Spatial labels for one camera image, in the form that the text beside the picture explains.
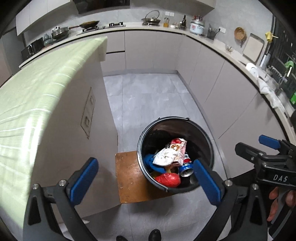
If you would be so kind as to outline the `red white noodle cup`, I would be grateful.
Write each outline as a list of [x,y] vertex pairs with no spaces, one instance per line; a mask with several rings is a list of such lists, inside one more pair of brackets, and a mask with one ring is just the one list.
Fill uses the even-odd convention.
[[184,155],[183,164],[191,163],[191,159],[187,153]]

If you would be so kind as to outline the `white plate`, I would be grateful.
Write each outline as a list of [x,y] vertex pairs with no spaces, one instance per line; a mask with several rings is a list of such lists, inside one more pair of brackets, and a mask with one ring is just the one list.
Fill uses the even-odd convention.
[[245,68],[253,77],[255,78],[259,77],[258,69],[253,63],[247,63]]

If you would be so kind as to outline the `brown wooden stool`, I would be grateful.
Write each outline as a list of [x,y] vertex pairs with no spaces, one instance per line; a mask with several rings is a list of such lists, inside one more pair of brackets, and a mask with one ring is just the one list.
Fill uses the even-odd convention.
[[116,178],[121,204],[152,201],[171,196],[154,185],[143,175],[136,151],[115,155]]

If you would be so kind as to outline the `snack wrapper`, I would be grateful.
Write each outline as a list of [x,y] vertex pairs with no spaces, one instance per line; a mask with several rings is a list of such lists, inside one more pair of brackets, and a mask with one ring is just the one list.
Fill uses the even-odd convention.
[[183,166],[187,141],[183,138],[175,138],[169,145],[154,156],[153,163],[162,166]]

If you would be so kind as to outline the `blue pepsi can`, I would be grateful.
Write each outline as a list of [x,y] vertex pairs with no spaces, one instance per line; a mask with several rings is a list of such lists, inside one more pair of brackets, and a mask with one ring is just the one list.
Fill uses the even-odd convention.
[[191,162],[184,163],[183,166],[179,166],[179,175],[181,177],[189,177],[194,173],[193,164]]

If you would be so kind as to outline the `utensil holder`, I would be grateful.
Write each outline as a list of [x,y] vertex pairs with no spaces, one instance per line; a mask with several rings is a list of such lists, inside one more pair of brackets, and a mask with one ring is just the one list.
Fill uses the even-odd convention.
[[220,28],[213,28],[210,24],[208,27],[207,38],[214,40],[218,33],[220,32]]

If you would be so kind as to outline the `gas stove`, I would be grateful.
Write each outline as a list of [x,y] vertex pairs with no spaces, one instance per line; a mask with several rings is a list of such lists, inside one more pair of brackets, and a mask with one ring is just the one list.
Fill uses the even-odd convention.
[[78,33],[78,35],[82,35],[82,34],[97,31],[97,30],[104,30],[108,28],[119,28],[119,27],[125,27],[125,26],[126,24],[124,22],[109,23],[107,25],[102,25],[102,26],[96,25],[95,27],[83,29],[81,33]]

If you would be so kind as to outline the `black trash bucket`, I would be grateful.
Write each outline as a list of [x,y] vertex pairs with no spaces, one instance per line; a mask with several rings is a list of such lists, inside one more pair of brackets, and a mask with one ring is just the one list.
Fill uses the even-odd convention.
[[214,165],[209,136],[189,118],[168,116],[150,123],[137,144],[137,160],[145,178],[167,193],[185,193],[199,187],[193,164]]

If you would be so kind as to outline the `white rag on counter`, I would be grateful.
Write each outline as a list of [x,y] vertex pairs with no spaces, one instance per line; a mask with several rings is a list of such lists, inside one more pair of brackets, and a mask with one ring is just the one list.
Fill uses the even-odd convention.
[[283,104],[281,103],[279,98],[276,96],[275,92],[269,87],[269,85],[264,80],[258,78],[257,84],[259,87],[259,92],[261,94],[264,94],[268,98],[270,105],[273,109],[279,108],[282,111],[285,110]]

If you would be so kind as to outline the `dark sauce bottle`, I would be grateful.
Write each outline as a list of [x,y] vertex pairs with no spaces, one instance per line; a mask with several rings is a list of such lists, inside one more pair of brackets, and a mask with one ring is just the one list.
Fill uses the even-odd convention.
[[187,20],[186,20],[186,15],[184,15],[182,21],[180,22],[180,29],[186,30],[187,28]]

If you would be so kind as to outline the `refrigerator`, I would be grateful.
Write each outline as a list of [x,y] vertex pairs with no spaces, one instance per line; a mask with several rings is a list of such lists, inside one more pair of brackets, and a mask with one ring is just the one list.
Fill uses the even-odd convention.
[[17,35],[16,27],[4,32],[1,37],[1,86],[20,70],[23,49],[23,39]]

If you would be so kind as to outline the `red plastic bag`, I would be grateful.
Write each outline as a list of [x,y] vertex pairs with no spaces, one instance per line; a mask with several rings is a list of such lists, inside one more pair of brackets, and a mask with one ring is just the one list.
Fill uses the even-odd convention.
[[169,188],[176,188],[181,183],[181,178],[177,173],[163,173],[157,176],[155,180]]

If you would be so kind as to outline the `black range hood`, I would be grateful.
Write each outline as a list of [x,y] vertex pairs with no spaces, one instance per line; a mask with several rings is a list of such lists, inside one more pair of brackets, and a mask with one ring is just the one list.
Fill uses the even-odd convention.
[[73,2],[80,14],[98,9],[130,6],[130,0],[73,0]]

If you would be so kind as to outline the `blue cloth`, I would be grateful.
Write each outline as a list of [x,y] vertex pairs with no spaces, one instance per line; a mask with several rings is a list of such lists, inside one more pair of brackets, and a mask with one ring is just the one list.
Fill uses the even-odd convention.
[[151,168],[152,170],[158,172],[158,173],[166,173],[166,169],[162,166],[158,166],[156,164],[153,163],[154,161],[154,154],[148,154],[144,157],[143,159],[144,161],[144,165],[148,168]]

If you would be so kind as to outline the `green checkered tablecloth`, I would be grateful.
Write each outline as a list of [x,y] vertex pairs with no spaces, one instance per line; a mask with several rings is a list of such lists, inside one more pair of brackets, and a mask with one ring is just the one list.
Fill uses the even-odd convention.
[[1,221],[16,240],[49,118],[75,74],[91,56],[104,60],[106,48],[99,37],[50,51],[1,87]]

